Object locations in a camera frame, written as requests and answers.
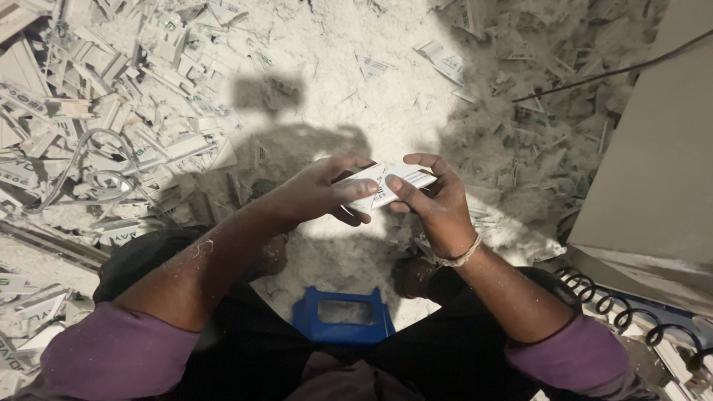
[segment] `person's left hand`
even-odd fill
[[[258,202],[268,205],[272,215],[284,218],[290,230],[327,213],[354,227],[369,223],[369,215],[345,210],[342,205],[373,196],[379,190],[379,184],[374,180],[342,180],[354,174],[349,168],[372,165],[374,161],[353,152],[322,158],[262,196]]]

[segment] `purple sleeve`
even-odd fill
[[[40,377],[20,390],[19,399],[163,394],[180,380],[198,336],[151,315],[100,303],[49,343],[40,359]]]
[[[520,371],[552,387],[605,400],[647,394],[629,367],[626,349],[604,325],[588,316],[577,316],[535,345],[506,348],[506,357]]]

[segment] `blue stool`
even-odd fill
[[[324,323],[317,310],[320,300],[368,303],[374,310],[374,324]],[[292,326],[305,337],[319,344],[360,347],[373,345],[394,334],[389,308],[381,303],[381,292],[374,288],[371,295],[323,293],[314,286],[307,288],[304,298],[292,306]]]

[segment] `cable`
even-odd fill
[[[618,75],[618,74],[620,74],[620,73],[627,73],[627,72],[629,72],[629,71],[634,71],[634,70],[646,68],[646,67],[648,67],[648,66],[652,66],[652,65],[654,65],[654,64],[658,64],[658,63],[660,63],[661,61],[665,61],[665,60],[668,60],[668,59],[672,59],[672,58],[674,58],[675,56],[678,56],[678,55],[679,55],[682,51],[684,51],[685,49],[688,49],[689,47],[693,46],[694,44],[700,42],[701,40],[703,40],[703,39],[705,39],[705,38],[707,38],[708,36],[711,36],[711,35],[713,35],[713,29],[711,29],[710,31],[706,32],[705,34],[699,35],[699,36],[696,37],[695,39],[692,39],[692,40],[688,41],[687,43],[685,43],[685,44],[683,44],[683,45],[677,47],[676,49],[669,51],[668,53],[664,54],[663,56],[658,56],[657,58],[655,58],[655,59],[653,59],[653,60],[649,60],[649,61],[646,61],[646,62],[641,63],[641,64],[636,64],[636,65],[631,66],[631,67],[622,68],[622,69],[616,70],[616,71],[609,71],[609,72],[607,72],[607,73],[603,73],[603,74],[600,74],[600,75],[593,76],[593,77],[591,77],[591,78],[587,78],[587,79],[585,79],[584,81],[579,81],[579,82],[575,82],[575,83],[570,83],[569,85],[561,86],[560,88],[555,88],[555,89],[551,89],[551,90],[549,90],[549,91],[544,91],[544,92],[540,92],[540,93],[533,93],[533,94],[531,94],[531,95],[525,96],[524,98],[515,99],[515,100],[513,100],[513,103],[518,103],[518,102],[526,101],[526,100],[529,100],[529,99],[532,99],[532,98],[537,98],[537,97],[540,97],[540,96],[549,95],[550,93],[555,93],[555,92],[559,92],[559,91],[564,91],[565,89],[575,88],[576,86],[584,85],[585,83],[590,83],[590,82],[592,82],[592,81],[597,81],[597,80],[602,79],[602,78],[607,78],[608,76]]]
[[[130,152],[130,148],[126,141],[124,141],[124,138],[122,138],[119,134],[112,130],[104,129],[104,128],[93,128],[86,133],[84,133],[80,138],[79,141],[77,142],[77,146],[74,150],[74,154],[72,155],[72,159],[69,161],[69,165],[67,168],[64,169],[64,172],[62,175],[59,177],[57,180],[57,183],[55,184],[54,188],[52,188],[52,191],[50,191],[49,195],[47,195],[47,199],[44,200],[44,202],[40,203],[39,206],[36,208],[32,208],[31,206],[27,205],[23,208],[23,212],[27,214],[40,214],[42,213],[47,206],[52,203],[57,198],[57,195],[59,194],[59,191],[62,188],[62,185],[64,182],[67,180],[67,176],[69,175],[69,171],[72,169],[72,167],[77,163],[79,160],[79,156],[81,155],[81,150],[82,147],[84,147],[87,144],[87,141],[89,141],[89,138],[91,138],[95,133],[106,133],[112,137],[114,137],[119,143],[121,144],[121,150],[124,153],[124,156],[126,157],[126,160],[129,161],[129,166],[131,167],[132,171],[136,171],[137,173],[140,173],[140,170],[138,168],[138,165],[136,163],[136,160],[134,159],[133,153]],[[126,178],[122,176],[121,174],[115,173],[113,171],[107,171],[107,170],[97,170],[97,171],[92,171],[91,173],[87,174],[86,180],[89,182],[89,185],[96,189],[96,190],[104,190],[105,188],[100,187],[94,180],[94,178],[98,175],[103,175],[103,176],[110,176],[112,178],[116,178],[119,180],[121,183],[126,184],[129,189],[126,191],[121,191],[120,195],[112,198],[112,199],[105,199],[105,200],[90,200],[90,201],[82,201],[78,200],[75,201],[75,203],[80,203],[80,204],[90,204],[90,205],[105,205],[109,203],[117,203],[121,202],[124,199],[128,198],[131,193],[135,190],[139,190],[141,194],[151,203],[151,205],[156,208],[165,218],[168,219],[171,223],[175,224],[176,226],[180,227],[165,211],[163,211],[162,208],[158,206],[158,204],[153,200],[143,188],[141,188],[141,185],[138,185],[136,183],[135,178]]]
[[[566,279],[563,279],[566,274],[571,273],[574,274]],[[687,364],[688,370],[695,371],[700,369],[700,367],[703,365],[703,358],[708,355],[713,355],[713,347],[703,349],[703,344],[701,343],[701,340],[698,338],[698,336],[696,336],[691,330],[688,330],[688,328],[686,328],[685,326],[676,325],[673,323],[661,323],[661,320],[658,318],[658,316],[656,316],[651,311],[646,309],[632,308],[631,304],[626,298],[622,298],[618,295],[613,295],[611,293],[611,290],[606,287],[602,287],[601,285],[597,285],[591,278],[589,278],[587,275],[582,274],[582,272],[580,272],[579,270],[575,268],[561,268],[555,270],[553,275],[563,280],[565,284],[573,290],[580,284],[584,285],[584,288],[578,294],[576,294],[577,300],[582,304],[591,302],[592,299],[594,299],[594,295],[598,290],[607,293],[607,295],[605,297],[602,297],[602,299],[600,299],[597,302],[597,305],[595,306],[595,311],[599,315],[606,315],[611,312],[614,308],[614,302],[616,300],[623,303],[625,309],[614,317],[614,327],[617,329],[618,335],[621,335],[622,333],[624,333],[624,331],[626,331],[627,328],[629,328],[629,326],[634,320],[635,313],[642,313],[646,316],[649,316],[656,322],[656,326],[654,326],[654,328],[649,330],[649,332],[646,334],[645,342],[646,345],[650,347],[655,347],[664,340],[664,331],[666,330],[679,330],[688,334],[691,337],[691,340],[693,340],[693,345],[696,348],[696,353],[693,354]]]

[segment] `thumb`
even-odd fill
[[[379,184],[374,180],[346,180],[332,186],[333,195],[339,204],[345,204],[374,195],[379,190]]]
[[[431,210],[431,199],[409,182],[389,174],[386,176],[386,186],[389,187],[402,201],[406,202],[419,216]]]

